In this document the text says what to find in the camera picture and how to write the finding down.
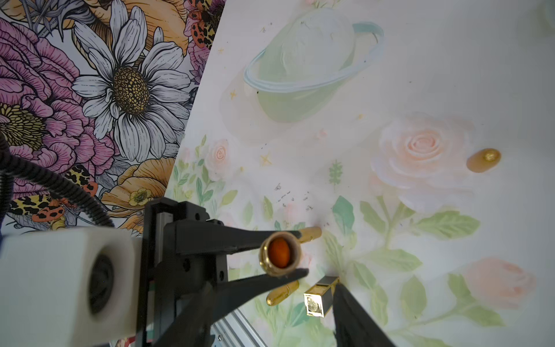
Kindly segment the square gold black lipstick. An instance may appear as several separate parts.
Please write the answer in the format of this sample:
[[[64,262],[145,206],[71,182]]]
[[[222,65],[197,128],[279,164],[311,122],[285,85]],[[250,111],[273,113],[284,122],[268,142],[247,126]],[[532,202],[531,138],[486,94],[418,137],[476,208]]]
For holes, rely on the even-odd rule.
[[[314,318],[324,318],[333,305],[335,287],[340,282],[338,276],[324,276],[309,290],[304,292],[306,315]]]

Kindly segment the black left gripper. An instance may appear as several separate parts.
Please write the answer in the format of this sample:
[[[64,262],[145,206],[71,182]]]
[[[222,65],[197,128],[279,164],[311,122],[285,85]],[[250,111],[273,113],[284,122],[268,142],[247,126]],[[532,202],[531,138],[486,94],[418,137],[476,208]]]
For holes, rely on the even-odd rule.
[[[226,282],[217,254],[259,249],[277,231],[224,226],[205,208],[160,198],[145,207],[136,346],[211,346],[211,327],[260,294],[308,276],[297,268],[281,277]]]

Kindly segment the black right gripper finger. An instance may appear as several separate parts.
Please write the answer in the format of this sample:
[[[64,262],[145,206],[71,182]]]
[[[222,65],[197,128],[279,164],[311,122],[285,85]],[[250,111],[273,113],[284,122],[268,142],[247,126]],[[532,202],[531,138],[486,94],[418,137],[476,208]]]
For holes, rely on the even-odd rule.
[[[395,347],[395,344],[341,283],[335,287],[332,308],[337,346]]]

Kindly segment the gold round lipstick cap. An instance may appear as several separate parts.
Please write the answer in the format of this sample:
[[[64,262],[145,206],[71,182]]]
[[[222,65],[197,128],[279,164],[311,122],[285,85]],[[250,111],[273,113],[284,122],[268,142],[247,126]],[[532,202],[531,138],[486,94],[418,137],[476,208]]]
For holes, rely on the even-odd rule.
[[[289,298],[300,286],[298,280],[290,282],[284,286],[273,289],[266,297],[266,304],[269,307],[274,307],[279,305],[281,302]]]

